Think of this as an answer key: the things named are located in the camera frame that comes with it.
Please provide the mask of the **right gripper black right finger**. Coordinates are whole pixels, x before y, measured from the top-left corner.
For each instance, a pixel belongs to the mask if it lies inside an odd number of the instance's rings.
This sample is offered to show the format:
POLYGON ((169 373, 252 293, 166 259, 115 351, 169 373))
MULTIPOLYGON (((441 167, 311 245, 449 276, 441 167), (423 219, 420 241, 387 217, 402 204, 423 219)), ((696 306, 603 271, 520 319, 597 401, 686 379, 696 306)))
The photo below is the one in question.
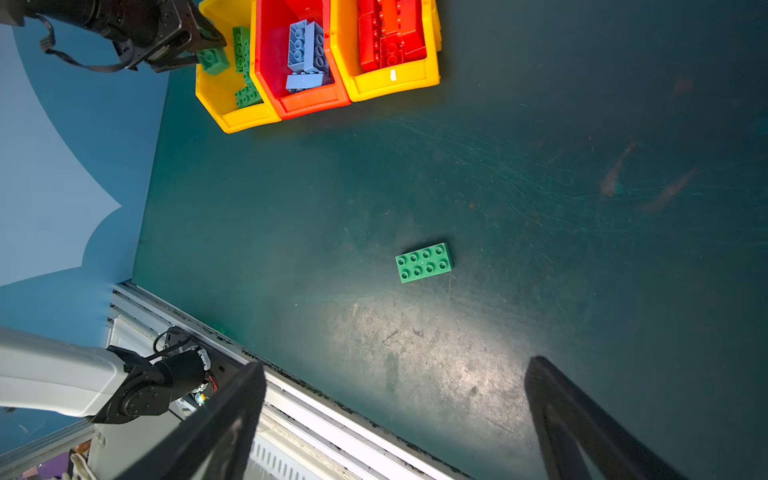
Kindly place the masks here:
POLYGON ((606 479, 684 477, 547 358, 530 359, 524 387, 550 479, 589 479, 585 457, 606 479))

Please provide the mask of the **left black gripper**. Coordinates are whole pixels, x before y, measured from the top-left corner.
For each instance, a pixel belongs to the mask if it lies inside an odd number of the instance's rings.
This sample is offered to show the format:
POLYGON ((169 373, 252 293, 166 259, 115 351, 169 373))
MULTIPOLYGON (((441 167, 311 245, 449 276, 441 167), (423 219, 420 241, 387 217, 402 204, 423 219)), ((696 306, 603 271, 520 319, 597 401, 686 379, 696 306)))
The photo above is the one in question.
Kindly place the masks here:
POLYGON ((149 32, 156 36, 146 47, 133 45, 128 68, 148 65, 155 73, 199 63, 197 53, 227 46, 224 35, 194 1, 145 1, 151 8, 149 32))

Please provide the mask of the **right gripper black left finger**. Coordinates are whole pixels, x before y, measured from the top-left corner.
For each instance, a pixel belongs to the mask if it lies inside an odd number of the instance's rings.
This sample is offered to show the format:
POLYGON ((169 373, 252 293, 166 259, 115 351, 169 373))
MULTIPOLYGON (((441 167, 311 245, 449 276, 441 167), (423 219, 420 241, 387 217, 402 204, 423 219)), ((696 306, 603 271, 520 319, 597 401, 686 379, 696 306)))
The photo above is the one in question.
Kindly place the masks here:
POLYGON ((120 479, 244 477, 266 396, 264 365, 251 362, 120 479))

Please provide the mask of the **red lego brick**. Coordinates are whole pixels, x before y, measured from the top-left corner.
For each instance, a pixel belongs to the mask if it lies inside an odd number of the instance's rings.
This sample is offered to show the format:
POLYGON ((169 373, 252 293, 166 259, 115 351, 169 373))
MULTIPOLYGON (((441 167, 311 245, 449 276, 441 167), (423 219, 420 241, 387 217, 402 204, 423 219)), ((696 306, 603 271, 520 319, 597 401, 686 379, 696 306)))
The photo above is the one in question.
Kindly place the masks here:
POLYGON ((381 2, 358 0, 358 49, 359 61, 364 72, 381 67, 381 2))
POLYGON ((382 0, 378 2, 379 64, 390 67, 427 56, 417 0, 382 0))

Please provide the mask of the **green lego brick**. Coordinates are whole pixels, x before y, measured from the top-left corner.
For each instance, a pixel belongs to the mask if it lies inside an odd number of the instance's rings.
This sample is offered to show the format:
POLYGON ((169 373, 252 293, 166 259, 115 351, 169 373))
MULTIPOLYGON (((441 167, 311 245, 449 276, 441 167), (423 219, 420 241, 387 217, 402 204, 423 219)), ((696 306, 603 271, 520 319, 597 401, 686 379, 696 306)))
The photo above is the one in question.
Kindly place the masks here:
POLYGON ((258 89, 255 87, 247 72, 243 75, 244 86, 235 92, 235 103, 238 109, 261 104, 263 102, 258 89))
POLYGON ((402 284, 442 275, 452 270, 450 252, 444 242, 398 255, 395 261, 402 284))
POLYGON ((237 26, 232 29, 235 70, 239 74, 247 74, 250 68, 250 29, 237 26))
POLYGON ((196 57, 203 72, 210 76, 217 76, 230 66, 224 48, 200 50, 196 53, 196 57))

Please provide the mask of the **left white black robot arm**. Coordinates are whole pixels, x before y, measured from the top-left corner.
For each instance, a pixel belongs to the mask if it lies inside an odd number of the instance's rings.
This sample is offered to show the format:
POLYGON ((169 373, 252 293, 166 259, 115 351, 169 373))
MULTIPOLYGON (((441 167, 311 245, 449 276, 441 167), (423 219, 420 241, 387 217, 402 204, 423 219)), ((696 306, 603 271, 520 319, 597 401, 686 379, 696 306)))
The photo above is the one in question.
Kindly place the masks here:
MULTIPOLYGON (((1 5, 1 284, 75 270, 119 208, 41 105, 14 38, 25 5, 1 5)), ((209 353, 188 337, 140 354, 74 345, 3 325, 1 404, 123 424, 208 386, 209 353)))

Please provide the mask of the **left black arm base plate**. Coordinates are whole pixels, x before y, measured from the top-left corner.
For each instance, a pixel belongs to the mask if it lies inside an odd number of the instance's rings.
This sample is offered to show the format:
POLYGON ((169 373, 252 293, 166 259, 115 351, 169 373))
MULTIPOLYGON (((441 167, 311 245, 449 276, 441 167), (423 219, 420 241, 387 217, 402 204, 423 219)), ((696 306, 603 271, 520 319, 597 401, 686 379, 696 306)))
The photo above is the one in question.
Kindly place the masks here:
POLYGON ((242 365, 214 344, 173 326, 153 342, 148 360, 170 378, 171 400, 203 406, 227 386, 242 365))

